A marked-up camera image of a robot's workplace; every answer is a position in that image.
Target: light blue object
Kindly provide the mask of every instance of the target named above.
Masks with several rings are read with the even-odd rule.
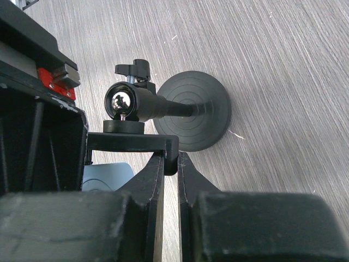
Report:
[[[85,165],[82,191],[115,191],[134,176],[128,163]]]

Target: screw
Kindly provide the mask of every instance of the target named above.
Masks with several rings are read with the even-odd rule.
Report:
[[[126,81],[130,84],[134,84],[135,83],[135,77],[133,75],[128,75],[126,77]]]

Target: magnetic base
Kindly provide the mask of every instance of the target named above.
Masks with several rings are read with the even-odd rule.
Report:
[[[224,86],[213,76],[197,71],[179,73],[168,79],[157,94],[169,101],[195,105],[190,117],[154,119],[159,134],[179,137],[181,151],[204,150],[225,134],[231,103]]]

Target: black plastic bracket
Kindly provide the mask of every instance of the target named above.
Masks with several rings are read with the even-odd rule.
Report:
[[[154,153],[147,165],[117,192],[126,191],[135,202],[144,207],[146,221],[146,237],[140,238],[144,243],[144,259],[139,261],[161,261],[163,249],[163,217],[164,217],[164,156]],[[134,217],[136,223],[142,218]]]
[[[175,135],[142,135],[88,133],[87,149],[108,152],[160,152],[165,158],[165,175],[177,172],[178,137]]]

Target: round black base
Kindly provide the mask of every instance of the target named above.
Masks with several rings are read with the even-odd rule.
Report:
[[[168,79],[157,94],[169,101],[195,105],[190,117],[154,119],[159,134],[179,137],[180,150],[204,150],[225,134],[231,103],[224,86],[213,76],[197,71],[179,73]]]
[[[104,120],[104,133],[144,134],[144,123],[135,121]]]

